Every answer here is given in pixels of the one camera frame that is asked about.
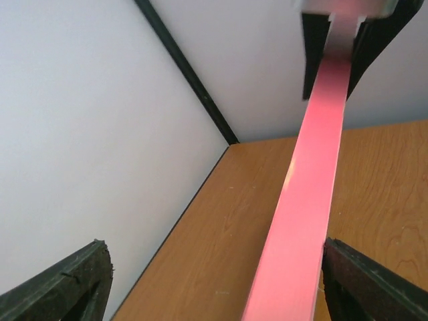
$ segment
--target pink strip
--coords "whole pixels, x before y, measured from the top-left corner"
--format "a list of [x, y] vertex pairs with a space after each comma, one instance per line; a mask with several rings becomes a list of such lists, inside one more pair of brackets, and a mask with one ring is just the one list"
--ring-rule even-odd
[[243, 321], [313, 319], [349, 75], [320, 64]]

